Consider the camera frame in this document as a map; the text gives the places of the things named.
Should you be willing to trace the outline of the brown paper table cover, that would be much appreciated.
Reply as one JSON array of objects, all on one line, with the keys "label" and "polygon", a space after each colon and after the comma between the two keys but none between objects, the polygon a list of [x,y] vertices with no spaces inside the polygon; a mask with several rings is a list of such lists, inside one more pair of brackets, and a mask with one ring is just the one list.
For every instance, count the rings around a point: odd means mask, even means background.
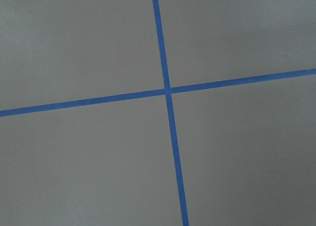
[{"label": "brown paper table cover", "polygon": [[0,0],[3,226],[313,226],[316,0]]}]

